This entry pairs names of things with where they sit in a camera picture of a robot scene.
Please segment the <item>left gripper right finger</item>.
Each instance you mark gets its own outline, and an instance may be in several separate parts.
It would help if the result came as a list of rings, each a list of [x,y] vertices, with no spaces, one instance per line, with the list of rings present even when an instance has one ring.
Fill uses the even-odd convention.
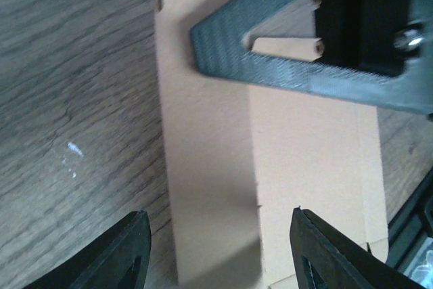
[[[424,288],[311,210],[294,209],[290,243],[299,288]]]

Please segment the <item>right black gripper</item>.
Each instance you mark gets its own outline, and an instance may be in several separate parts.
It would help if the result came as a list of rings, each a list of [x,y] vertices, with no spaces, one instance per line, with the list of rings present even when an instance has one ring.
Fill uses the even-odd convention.
[[[246,35],[300,0],[230,0],[190,31],[206,76],[432,113],[432,0],[321,0],[320,59],[251,52]]]

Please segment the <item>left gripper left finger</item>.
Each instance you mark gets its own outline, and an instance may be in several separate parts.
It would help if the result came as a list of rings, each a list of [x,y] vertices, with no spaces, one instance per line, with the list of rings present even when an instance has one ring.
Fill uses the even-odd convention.
[[[143,288],[151,253],[148,214],[133,211],[27,288]]]

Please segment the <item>cardboard box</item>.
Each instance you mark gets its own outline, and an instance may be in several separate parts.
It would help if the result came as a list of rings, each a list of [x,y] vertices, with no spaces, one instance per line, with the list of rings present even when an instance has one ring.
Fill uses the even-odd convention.
[[[226,1],[163,0],[156,14],[180,287],[295,288],[296,207],[385,261],[376,108],[198,74],[189,29]]]

